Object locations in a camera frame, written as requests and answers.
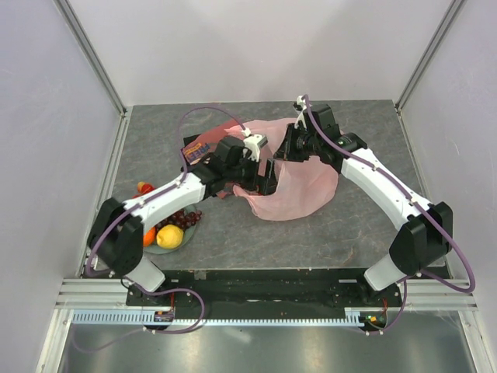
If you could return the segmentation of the pink plastic bag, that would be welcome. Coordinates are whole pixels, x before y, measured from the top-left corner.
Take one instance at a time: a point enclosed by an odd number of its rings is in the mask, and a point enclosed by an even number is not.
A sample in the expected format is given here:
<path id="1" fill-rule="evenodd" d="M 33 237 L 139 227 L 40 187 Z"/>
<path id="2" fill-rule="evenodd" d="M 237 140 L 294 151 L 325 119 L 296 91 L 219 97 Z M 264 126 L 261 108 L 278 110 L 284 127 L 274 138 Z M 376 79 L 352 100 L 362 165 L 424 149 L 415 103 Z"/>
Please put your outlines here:
<path id="1" fill-rule="evenodd" d="M 266 136 L 268 143 L 261 151 L 259 172 L 263 174 L 266 160 L 273 156 L 283 141 L 287 125 L 294 118 L 278 120 L 251 120 L 244 123 L 253 134 Z M 239 186 L 228 184 L 218 196 L 240 197 L 245 200 L 252 213 L 265 221 L 289 221 L 307 217 L 325 206 L 334 196 L 339 175 L 330 166 L 312 156 L 305 162 L 275 162 L 276 191 L 263 196 L 248 192 Z"/>

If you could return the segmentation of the small red yellow peach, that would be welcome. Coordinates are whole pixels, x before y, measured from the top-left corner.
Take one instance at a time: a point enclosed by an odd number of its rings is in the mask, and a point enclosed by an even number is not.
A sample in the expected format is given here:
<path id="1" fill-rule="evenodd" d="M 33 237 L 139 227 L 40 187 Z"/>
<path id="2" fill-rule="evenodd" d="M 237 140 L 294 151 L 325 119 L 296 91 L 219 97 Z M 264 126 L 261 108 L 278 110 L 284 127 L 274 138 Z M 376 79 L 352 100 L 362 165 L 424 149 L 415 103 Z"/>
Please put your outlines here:
<path id="1" fill-rule="evenodd" d="M 144 195 L 146 195 L 154 190 L 155 190 L 155 187 L 152 184 L 140 181 L 137 184 L 137 192 L 135 195 L 133 195 L 133 199 L 138 198 L 138 197 L 143 197 Z"/>

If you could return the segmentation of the orange fruit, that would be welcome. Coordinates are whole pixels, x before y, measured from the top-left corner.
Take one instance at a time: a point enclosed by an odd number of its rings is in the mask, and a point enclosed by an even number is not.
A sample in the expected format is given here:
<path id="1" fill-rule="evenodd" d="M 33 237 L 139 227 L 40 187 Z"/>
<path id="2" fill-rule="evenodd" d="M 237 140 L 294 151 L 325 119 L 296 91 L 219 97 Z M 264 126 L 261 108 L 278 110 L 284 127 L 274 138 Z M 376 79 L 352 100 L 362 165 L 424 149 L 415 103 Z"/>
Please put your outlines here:
<path id="1" fill-rule="evenodd" d="M 155 242 L 156 237 L 156 228 L 152 227 L 147 233 L 143 236 L 143 247 L 148 247 Z"/>

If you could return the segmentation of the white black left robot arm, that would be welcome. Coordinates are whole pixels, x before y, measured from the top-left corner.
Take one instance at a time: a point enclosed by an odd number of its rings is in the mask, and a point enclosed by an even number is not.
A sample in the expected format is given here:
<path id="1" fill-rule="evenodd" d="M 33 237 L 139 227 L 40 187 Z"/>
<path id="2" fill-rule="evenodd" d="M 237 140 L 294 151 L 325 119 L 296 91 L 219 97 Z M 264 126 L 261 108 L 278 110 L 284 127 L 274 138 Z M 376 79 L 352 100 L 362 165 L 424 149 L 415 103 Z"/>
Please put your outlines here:
<path id="1" fill-rule="evenodd" d="M 151 304 L 164 305 L 171 288 L 165 275 L 144 256 L 144 234 L 177 211 L 220 193 L 228 183 L 274 193 L 277 181 L 272 159 L 267 160 L 264 175 L 259 175 L 267 143 L 261 134 L 243 139 L 228 135 L 213 152 L 185 166 L 182 174 L 164 186 L 124 202 L 113 197 L 105 200 L 87 238 L 90 255 L 100 258 L 118 277 L 134 282 Z"/>

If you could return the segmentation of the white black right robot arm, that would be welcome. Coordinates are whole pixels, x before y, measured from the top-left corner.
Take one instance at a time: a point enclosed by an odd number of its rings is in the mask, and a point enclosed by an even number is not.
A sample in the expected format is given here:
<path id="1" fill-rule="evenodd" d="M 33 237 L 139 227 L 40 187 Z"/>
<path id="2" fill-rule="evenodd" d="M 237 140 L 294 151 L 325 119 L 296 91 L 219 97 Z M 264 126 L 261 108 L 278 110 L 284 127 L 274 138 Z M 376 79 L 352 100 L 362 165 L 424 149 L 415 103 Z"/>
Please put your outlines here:
<path id="1" fill-rule="evenodd" d="M 368 268 L 356 286 L 357 300 L 375 305 L 384 289 L 426 269 L 451 250 L 453 212 L 432 204 L 387 170 L 354 133 L 343 134 L 329 105 L 294 103 L 298 116 L 287 125 L 275 159 L 305 162 L 312 156 L 355 183 L 388 216 L 397 230 L 388 254 Z"/>

